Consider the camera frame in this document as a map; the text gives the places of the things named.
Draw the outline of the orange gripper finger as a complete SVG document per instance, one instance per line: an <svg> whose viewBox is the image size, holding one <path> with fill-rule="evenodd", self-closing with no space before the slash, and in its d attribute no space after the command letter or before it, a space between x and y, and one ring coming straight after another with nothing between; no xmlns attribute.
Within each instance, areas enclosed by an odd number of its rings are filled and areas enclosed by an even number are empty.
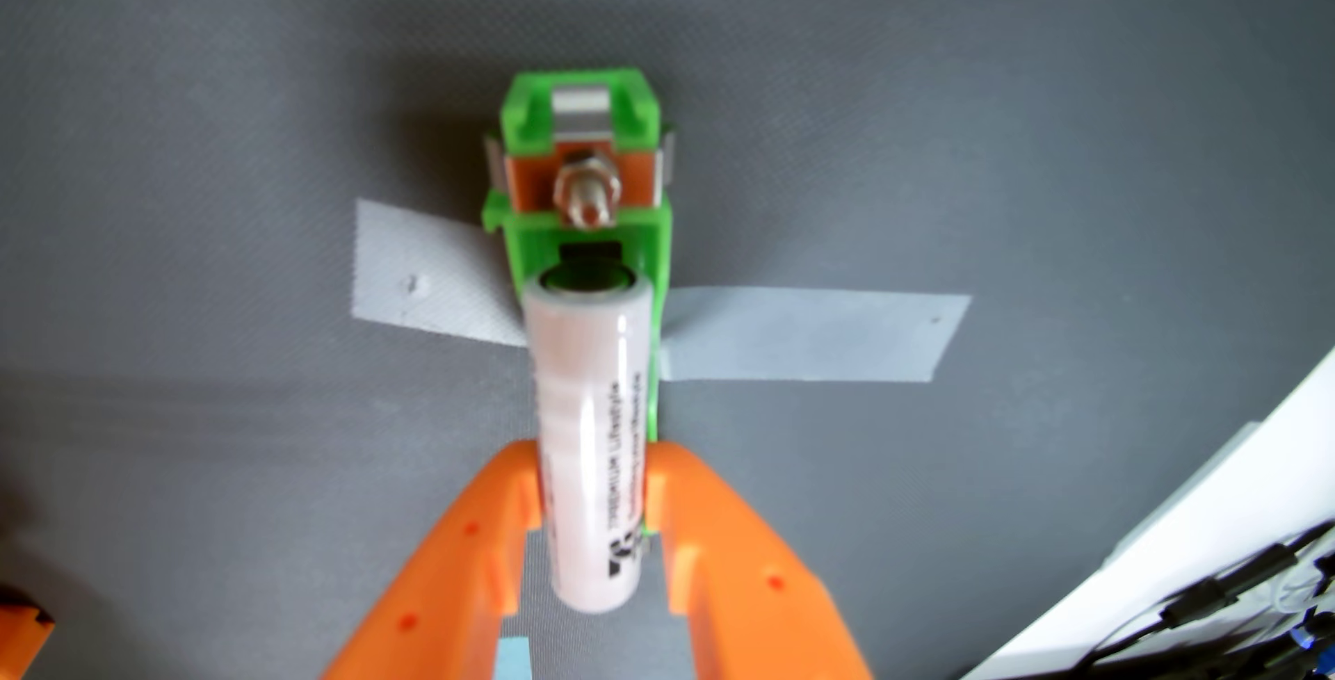
<svg viewBox="0 0 1335 680"><path fill-rule="evenodd" d="M542 525L534 441L505 446L438 518L324 679L493 679Z"/></svg>
<svg viewBox="0 0 1335 680"><path fill-rule="evenodd" d="M872 679L826 586L700 457L650 444L645 502L696 677Z"/></svg>

